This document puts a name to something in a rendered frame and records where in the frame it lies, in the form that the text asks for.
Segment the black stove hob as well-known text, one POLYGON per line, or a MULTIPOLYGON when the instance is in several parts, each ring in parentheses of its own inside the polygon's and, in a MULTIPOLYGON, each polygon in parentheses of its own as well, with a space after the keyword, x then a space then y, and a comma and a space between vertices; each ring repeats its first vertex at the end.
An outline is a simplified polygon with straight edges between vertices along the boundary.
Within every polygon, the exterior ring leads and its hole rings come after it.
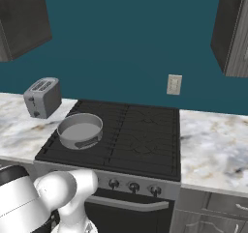
POLYGON ((103 122, 103 137, 86 150, 62 146, 55 132, 35 157, 38 172, 89 168, 96 172, 101 189, 153 196, 151 186, 162 189, 158 198, 174 200, 180 191, 180 123, 177 108, 79 100, 71 114, 87 112, 103 122), (109 180, 119 187, 112 189, 109 180))

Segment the grey round pan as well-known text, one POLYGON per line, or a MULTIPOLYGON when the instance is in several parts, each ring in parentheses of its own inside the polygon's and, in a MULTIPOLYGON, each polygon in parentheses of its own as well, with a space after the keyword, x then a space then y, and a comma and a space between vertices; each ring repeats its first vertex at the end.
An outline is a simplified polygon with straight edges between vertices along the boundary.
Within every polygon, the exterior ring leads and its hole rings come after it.
POLYGON ((103 136, 103 120, 94 114, 78 113, 66 117, 57 127, 61 144, 71 150, 85 150, 103 136))

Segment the grey toaster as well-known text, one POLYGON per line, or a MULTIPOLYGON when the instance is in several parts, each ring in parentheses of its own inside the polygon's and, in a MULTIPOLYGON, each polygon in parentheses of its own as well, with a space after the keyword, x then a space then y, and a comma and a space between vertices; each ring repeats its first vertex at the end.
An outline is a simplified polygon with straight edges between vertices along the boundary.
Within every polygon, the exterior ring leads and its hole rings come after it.
POLYGON ((62 103, 60 82, 56 77, 44 77, 32 84, 23 94, 31 117, 47 119, 62 103))

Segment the black oven door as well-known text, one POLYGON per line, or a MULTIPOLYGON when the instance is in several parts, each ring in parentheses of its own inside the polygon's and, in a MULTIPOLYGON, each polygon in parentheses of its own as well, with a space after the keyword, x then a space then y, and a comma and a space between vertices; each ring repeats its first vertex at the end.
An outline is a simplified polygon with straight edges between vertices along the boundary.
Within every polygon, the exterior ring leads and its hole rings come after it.
POLYGON ((130 208, 119 209, 109 204, 100 205, 86 200, 86 214, 96 225, 98 233, 170 233, 173 200, 110 189, 98 189, 95 195, 121 200, 125 204, 128 202, 151 204, 165 201, 169 203, 169 207, 164 210, 138 212, 130 208))

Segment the grey drawer front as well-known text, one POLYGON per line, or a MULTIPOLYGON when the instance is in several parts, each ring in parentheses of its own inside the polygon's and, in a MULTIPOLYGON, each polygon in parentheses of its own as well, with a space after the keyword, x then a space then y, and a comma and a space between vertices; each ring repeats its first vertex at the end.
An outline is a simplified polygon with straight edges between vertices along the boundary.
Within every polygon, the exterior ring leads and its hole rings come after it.
POLYGON ((240 204, 248 208, 248 198, 211 193, 206 202, 205 209, 212 212, 248 218, 248 211, 238 209, 235 204, 240 204))

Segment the grey base cupboard door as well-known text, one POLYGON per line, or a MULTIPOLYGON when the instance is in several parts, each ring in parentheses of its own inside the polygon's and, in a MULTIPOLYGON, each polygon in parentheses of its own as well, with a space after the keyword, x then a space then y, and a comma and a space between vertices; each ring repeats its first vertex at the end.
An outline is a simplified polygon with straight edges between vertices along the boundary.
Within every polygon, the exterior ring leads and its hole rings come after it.
POLYGON ((248 233, 248 221, 242 219, 214 217, 187 211, 175 210, 170 233, 248 233))

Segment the beige wall socket plate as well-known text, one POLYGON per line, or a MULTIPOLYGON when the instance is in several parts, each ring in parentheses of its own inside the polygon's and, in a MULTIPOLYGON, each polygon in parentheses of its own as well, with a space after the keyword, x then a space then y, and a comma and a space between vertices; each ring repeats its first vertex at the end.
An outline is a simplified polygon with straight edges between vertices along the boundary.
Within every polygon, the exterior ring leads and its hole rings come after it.
POLYGON ((170 74, 168 77, 168 87, 167 94, 168 95, 179 95, 181 89, 182 76, 170 74))

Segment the dark wall cupboard pale door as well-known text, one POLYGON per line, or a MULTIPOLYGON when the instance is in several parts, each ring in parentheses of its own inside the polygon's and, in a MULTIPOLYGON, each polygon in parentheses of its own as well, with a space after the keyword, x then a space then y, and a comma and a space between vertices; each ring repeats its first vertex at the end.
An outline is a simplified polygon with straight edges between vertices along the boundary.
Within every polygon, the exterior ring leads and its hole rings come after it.
POLYGON ((210 46, 225 76, 248 77, 248 0, 219 0, 210 46))

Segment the dark grey wall cupboard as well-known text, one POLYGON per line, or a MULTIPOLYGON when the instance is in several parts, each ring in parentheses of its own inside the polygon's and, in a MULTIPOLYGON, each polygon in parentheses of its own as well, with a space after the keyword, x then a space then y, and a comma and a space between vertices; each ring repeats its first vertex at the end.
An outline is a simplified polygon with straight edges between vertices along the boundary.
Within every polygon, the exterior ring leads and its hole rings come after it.
POLYGON ((51 39, 46 0, 0 0, 0 62, 51 39))

